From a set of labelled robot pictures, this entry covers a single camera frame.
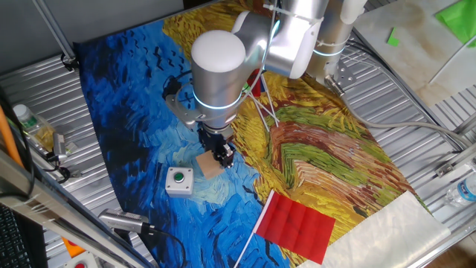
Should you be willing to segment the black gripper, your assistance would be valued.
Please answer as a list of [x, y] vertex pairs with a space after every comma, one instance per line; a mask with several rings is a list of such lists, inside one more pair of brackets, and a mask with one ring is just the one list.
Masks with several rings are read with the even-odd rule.
[[206, 151], [211, 150], [213, 158], [223, 168], [230, 168], [234, 165], [235, 148], [227, 143], [222, 134], [209, 133], [202, 128], [198, 129], [198, 134], [203, 148]]

